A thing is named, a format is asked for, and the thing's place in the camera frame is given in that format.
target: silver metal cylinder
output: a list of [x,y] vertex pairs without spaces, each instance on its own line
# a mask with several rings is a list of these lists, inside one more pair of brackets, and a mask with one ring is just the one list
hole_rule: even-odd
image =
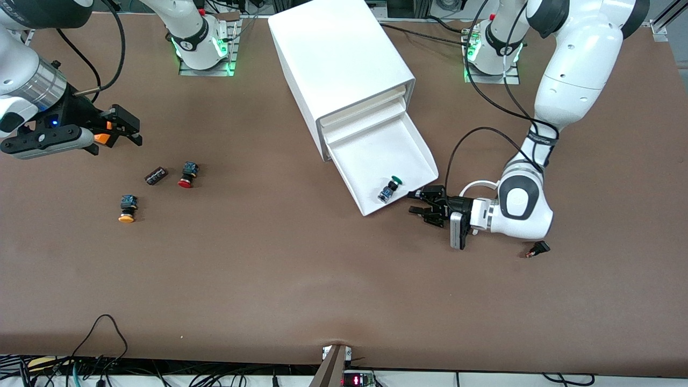
[[62,98],[66,89],[67,79],[65,76],[43,58],[40,58],[34,76],[9,95],[24,98],[36,105],[39,110],[45,111]]

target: metal mounting plate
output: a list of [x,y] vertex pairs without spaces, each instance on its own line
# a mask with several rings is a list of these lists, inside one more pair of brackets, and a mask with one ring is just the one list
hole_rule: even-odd
[[232,39],[228,43],[224,43],[227,49],[227,56],[224,57],[217,65],[207,70],[194,70],[187,66],[183,61],[180,61],[179,75],[185,76],[234,76],[234,69],[237,64],[237,55],[239,54],[239,41],[241,37],[236,37],[241,32],[241,24],[243,19],[238,21],[226,22],[226,32],[223,30],[220,38]]
[[[461,36],[461,42],[466,42],[467,36]],[[466,55],[466,47],[463,46],[461,49],[463,55]],[[471,72],[471,77],[475,83],[504,83],[504,77],[502,75],[488,75],[477,68],[471,63],[469,63],[469,71]],[[470,83],[469,76],[464,69],[464,82]],[[506,82],[509,85],[518,85],[521,83],[518,75],[518,66],[514,63],[511,68],[506,72]]]

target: green led light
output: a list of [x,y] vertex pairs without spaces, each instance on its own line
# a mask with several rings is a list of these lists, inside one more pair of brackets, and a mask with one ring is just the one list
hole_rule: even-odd
[[227,43],[220,41],[219,39],[213,38],[212,40],[213,45],[215,46],[215,50],[217,50],[217,54],[220,56],[225,56],[227,55]]
[[482,43],[480,39],[475,39],[471,41],[472,44],[468,46],[468,49],[466,50],[468,52],[469,56],[469,61],[474,61],[475,57],[477,56],[478,50],[480,50],[480,47],[482,47]]
[[224,70],[227,72],[227,76],[234,76],[234,63],[225,63]]
[[177,46],[177,43],[175,41],[172,41],[172,46],[174,47],[175,54],[177,54],[178,57],[182,57],[182,55],[179,53],[179,47]]

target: brown tablecloth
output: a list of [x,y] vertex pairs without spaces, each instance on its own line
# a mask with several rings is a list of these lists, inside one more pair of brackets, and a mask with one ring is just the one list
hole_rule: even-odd
[[[265,20],[221,79],[178,76],[157,17],[122,21],[125,68],[96,104],[138,116],[144,146],[0,160],[0,352],[71,353],[111,313],[132,357],[314,364],[322,345],[344,342],[376,367],[688,376],[688,98],[649,29],[563,131],[546,178],[552,251],[525,260],[531,244],[487,233],[454,251],[446,229],[407,213],[410,200],[362,217],[320,160]],[[455,45],[387,32],[417,77],[409,115],[441,176],[474,127],[520,143],[528,123],[464,83]],[[111,15],[66,33],[109,79]],[[555,42],[528,40],[513,89],[531,109]],[[77,88],[94,85],[55,31],[33,46]],[[509,105],[503,87],[483,89]],[[450,193],[498,179],[512,155],[496,135],[474,135]],[[185,161],[201,166],[190,190],[176,185]],[[171,176],[149,187],[157,166]],[[117,221],[124,194],[140,199],[133,224]],[[80,353],[121,350],[102,324]]]

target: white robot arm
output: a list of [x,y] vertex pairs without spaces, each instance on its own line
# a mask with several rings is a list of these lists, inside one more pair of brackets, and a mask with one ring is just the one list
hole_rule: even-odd
[[[193,0],[143,0],[164,21],[180,58],[194,70],[213,67],[228,56],[227,27],[201,16]],[[0,151],[15,158],[46,156],[71,149],[98,154],[96,142],[111,147],[119,136],[136,145],[139,120],[119,105],[93,106],[72,87],[58,65],[25,45],[19,31],[78,28],[86,23],[93,0],[0,1]],[[34,121],[35,129],[25,124]],[[96,135],[104,135],[104,140]]]
[[177,54],[194,70],[206,70],[228,56],[223,40],[227,25],[213,15],[201,16],[193,0],[141,0],[162,19]]
[[[141,145],[139,121],[119,105],[107,111],[75,96],[58,70],[21,41],[21,30],[78,28],[91,15],[93,0],[0,1],[0,150],[27,159],[71,149],[98,154],[96,134],[111,147],[120,136]],[[35,122],[30,129],[27,122]]]
[[[435,224],[442,220],[443,224],[444,219],[450,220],[452,246],[457,249],[465,247],[471,228],[474,233],[485,230],[526,240],[544,238],[553,217],[544,195],[543,172],[549,155],[561,130],[582,119],[597,100],[623,39],[643,22],[649,1],[530,0],[526,17],[517,20],[524,5],[522,0],[502,0],[495,18],[479,24],[479,41],[468,59],[480,71],[502,74],[505,64],[509,68],[513,63],[528,26],[543,38],[554,35],[557,48],[537,91],[534,118],[556,130],[539,123],[531,125],[522,152],[506,163],[498,182],[474,182],[459,196],[450,198],[446,197],[444,187],[439,194],[437,186],[409,193],[410,198],[433,205],[431,211],[411,208],[426,222]],[[514,43],[506,45],[512,26]],[[475,185],[496,189],[497,198],[464,197],[465,191]]]

